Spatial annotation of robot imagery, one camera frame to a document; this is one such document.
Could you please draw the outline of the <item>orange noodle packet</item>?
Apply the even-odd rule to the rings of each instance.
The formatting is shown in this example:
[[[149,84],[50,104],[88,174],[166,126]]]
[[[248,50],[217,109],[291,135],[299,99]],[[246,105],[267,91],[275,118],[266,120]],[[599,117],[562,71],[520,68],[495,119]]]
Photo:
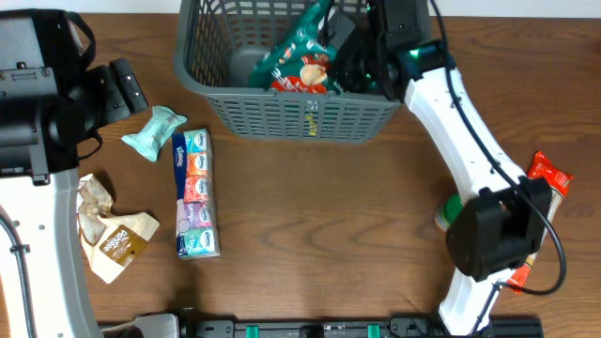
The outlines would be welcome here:
[[[548,185],[547,195],[542,202],[537,203],[537,206],[547,220],[552,223],[559,206],[570,191],[575,176],[559,169],[542,151],[537,151],[533,156],[528,178],[542,178]],[[514,287],[524,288],[539,253],[540,251],[536,251],[528,255],[525,263],[514,271],[507,283]]]

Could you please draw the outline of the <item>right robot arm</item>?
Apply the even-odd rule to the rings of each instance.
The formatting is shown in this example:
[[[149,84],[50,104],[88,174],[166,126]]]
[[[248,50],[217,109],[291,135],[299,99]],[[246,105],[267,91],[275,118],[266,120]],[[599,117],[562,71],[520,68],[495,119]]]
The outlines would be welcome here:
[[[432,1],[370,1],[362,43],[346,44],[332,77],[346,92],[378,91],[422,123],[457,188],[456,215],[441,217],[455,272],[440,303],[441,330],[480,335],[511,275],[556,233],[552,192],[501,149],[470,100],[446,35],[431,38]]]

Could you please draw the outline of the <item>beige Panfee snack bag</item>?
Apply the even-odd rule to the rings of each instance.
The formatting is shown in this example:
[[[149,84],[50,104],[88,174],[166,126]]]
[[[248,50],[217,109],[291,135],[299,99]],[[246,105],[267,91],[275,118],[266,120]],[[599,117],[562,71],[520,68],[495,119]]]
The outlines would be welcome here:
[[[91,270],[112,283],[146,248],[160,226],[145,212],[116,216],[113,197],[92,174],[79,181],[79,236]]]

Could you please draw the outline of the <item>light teal snack wrapper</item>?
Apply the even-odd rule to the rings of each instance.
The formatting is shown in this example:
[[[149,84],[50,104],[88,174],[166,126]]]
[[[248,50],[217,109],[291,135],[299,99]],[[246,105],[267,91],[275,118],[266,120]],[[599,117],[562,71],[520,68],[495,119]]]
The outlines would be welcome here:
[[[135,134],[124,135],[121,140],[148,161],[156,162],[162,146],[176,128],[186,121],[186,116],[178,115],[166,106],[155,105],[152,107],[152,117],[142,130]]]

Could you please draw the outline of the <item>grey plastic basket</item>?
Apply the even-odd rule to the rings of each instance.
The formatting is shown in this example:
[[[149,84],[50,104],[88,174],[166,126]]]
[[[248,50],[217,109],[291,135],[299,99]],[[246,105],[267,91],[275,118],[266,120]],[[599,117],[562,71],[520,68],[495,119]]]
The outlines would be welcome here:
[[[255,64],[292,31],[306,0],[182,0],[175,74],[243,137],[363,143],[400,102],[381,95],[279,92],[250,87]]]

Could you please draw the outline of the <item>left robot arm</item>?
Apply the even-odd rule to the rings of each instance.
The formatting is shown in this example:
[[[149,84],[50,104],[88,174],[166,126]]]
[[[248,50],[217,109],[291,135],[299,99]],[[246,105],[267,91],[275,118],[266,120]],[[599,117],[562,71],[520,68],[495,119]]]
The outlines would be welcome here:
[[[125,59],[95,66],[92,31],[60,9],[1,15],[1,286],[13,337],[177,337],[176,315],[102,326],[76,221],[78,145],[142,112]]]

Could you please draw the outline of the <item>green Nescafe coffee bag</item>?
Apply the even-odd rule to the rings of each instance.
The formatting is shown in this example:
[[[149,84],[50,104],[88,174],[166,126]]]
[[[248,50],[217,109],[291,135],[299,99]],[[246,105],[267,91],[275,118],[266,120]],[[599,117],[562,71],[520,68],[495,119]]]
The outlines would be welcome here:
[[[351,32],[336,27],[343,20],[332,1],[311,5],[287,36],[256,63],[249,86],[279,92],[339,93],[333,66]]]

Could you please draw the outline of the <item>green lidded jar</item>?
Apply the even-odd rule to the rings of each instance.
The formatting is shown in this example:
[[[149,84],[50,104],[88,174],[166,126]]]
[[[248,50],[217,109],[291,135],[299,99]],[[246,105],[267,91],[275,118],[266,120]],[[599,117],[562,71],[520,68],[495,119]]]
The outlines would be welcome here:
[[[434,217],[435,224],[442,232],[446,232],[455,222],[462,209],[460,196],[458,194],[451,196],[437,209]]]

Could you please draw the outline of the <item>Kleenex tissue multipack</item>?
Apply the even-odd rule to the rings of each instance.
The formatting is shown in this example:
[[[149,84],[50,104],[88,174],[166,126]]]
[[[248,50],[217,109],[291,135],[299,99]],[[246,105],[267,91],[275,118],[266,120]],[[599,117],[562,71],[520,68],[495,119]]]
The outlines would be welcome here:
[[[221,254],[213,189],[213,154],[206,129],[172,136],[177,188],[176,240],[181,259]]]

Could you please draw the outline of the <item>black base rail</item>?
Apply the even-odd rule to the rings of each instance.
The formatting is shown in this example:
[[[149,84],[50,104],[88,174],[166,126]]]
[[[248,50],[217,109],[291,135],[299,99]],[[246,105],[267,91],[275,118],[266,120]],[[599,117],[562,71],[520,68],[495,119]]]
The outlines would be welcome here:
[[[106,337],[187,338],[402,338],[450,337],[438,319],[398,315],[379,320],[237,321],[202,317],[190,309],[138,315],[129,322],[100,322]]]

